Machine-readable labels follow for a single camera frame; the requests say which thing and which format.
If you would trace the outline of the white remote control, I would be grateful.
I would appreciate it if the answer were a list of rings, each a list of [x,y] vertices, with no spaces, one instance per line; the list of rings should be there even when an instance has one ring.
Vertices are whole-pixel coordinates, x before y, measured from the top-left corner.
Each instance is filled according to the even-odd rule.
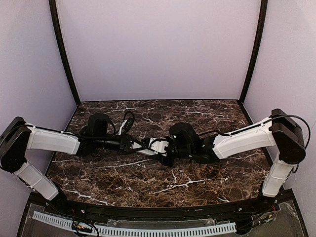
[[[146,155],[146,156],[154,156],[158,154],[158,151],[152,150],[152,149],[143,149],[137,151],[140,154]]]

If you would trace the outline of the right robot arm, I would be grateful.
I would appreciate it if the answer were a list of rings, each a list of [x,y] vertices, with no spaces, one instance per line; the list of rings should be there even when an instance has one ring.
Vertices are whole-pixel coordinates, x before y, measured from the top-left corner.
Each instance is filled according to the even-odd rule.
[[[297,116],[274,109],[271,115],[255,124],[229,133],[209,131],[198,135],[188,123],[177,123],[169,129],[169,144],[160,163],[172,167],[176,159],[192,159],[208,164],[246,151],[276,146],[277,158],[265,178],[261,193],[274,198],[294,166],[306,157],[309,140],[304,140]]]

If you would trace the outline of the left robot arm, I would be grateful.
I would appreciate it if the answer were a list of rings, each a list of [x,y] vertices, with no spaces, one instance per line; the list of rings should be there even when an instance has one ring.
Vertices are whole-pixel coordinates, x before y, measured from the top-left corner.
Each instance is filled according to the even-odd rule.
[[[16,117],[0,137],[0,167],[16,175],[46,200],[61,196],[59,188],[25,157],[26,150],[45,150],[69,155],[90,154],[100,148],[124,154],[141,152],[152,155],[148,145],[128,134],[84,136],[40,128]]]

